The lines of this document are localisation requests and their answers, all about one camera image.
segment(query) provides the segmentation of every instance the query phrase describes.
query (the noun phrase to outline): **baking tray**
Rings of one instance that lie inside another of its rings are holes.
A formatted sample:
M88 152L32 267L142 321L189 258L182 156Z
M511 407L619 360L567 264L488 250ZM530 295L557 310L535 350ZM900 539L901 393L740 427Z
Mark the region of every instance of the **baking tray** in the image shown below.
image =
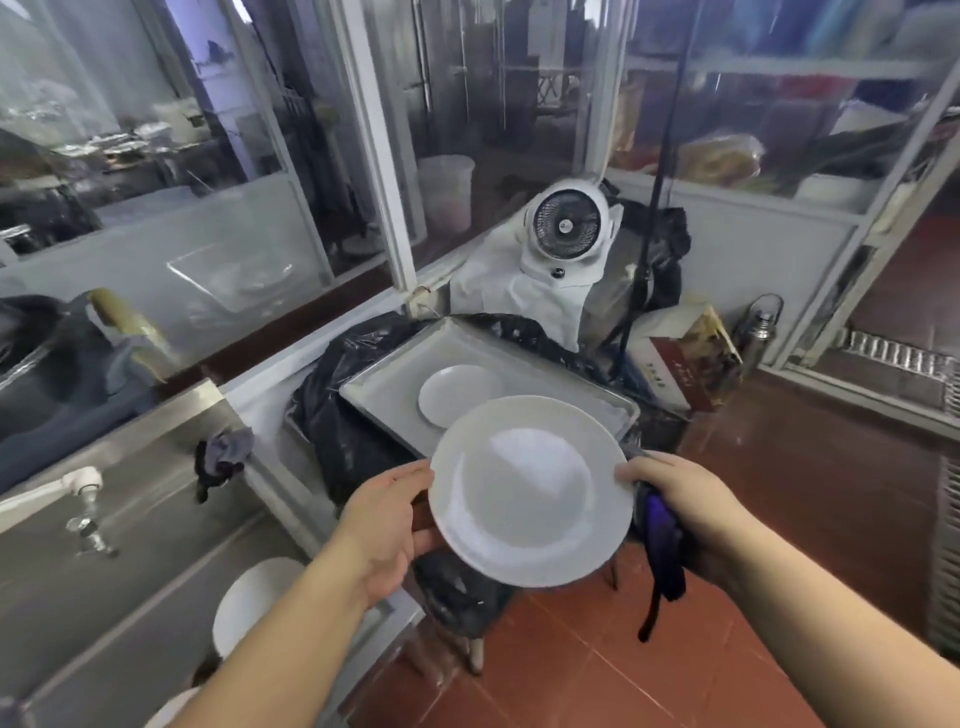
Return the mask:
M446 367L476 364L500 375L504 396L540 395L587 412L617 441L640 416L633 400L457 319L442 319L340 387L341 396L402 445L431 457L444 430L417 407L423 383Z

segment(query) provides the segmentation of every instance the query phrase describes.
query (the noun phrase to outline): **fan grille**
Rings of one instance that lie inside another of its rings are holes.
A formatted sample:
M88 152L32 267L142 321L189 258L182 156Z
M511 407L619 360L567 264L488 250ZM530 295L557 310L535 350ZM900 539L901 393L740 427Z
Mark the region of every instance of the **fan grille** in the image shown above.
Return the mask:
M600 237L600 210L579 190L554 192L537 208L533 230L545 253L571 260L586 253Z

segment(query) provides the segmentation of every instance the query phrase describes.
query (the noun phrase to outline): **metal bottle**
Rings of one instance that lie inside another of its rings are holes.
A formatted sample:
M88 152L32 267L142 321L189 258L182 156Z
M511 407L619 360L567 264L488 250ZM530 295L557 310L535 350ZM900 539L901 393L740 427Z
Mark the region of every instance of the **metal bottle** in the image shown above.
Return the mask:
M771 311L760 306L767 298L777 299L776 310ZM733 342L743 359L743 376L752 374L763 362L767 347L777 336L777 323L782 312L783 298L776 293L765 293L750 304L733 336Z

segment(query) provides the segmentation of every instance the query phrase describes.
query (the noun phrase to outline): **forearm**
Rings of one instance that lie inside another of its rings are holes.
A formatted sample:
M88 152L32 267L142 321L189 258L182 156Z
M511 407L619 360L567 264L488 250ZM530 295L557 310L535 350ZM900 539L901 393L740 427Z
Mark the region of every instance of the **forearm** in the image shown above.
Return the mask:
M960 672L764 526L732 539L726 585L829 728L939 728Z
M175 728L313 725L366 609L361 571L335 537L190 701Z

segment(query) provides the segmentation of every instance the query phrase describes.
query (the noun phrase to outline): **floor tile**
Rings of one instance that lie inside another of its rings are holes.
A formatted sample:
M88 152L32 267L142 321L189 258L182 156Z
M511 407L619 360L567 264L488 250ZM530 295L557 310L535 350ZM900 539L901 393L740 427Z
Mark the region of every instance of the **floor tile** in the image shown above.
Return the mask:
M647 572L624 579L628 599L596 645L601 657L685 725L704 705L733 619L731 605L701 589L706 584L691 583L691 601L662 603L653 636L644 644L636 632L653 580ZM712 614L710 607L717 612Z
M780 669L777 661L774 660L774 656L770 654L770 650L767 649L767 646L756 634L754 628L750 626L750 623L742 615L737 616L733 620L733 628L730 633L728 645L752 652L763 660L763 662Z
M732 645L696 728L823 728L786 675Z
M612 586L609 567L565 587L537 589L527 594L590 645L600 637L617 600L622 598Z
M480 686L520 728L552 725L589 647L520 595L486 638Z
M669 713L595 652L561 710L559 728L678 728Z
M384 667L348 716L351 728L413 728L445 686L432 685L400 654Z
M757 373L682 453L758 518L922 634L936 438Z
M476 680L461 673L427 713L421 728L511 728Z

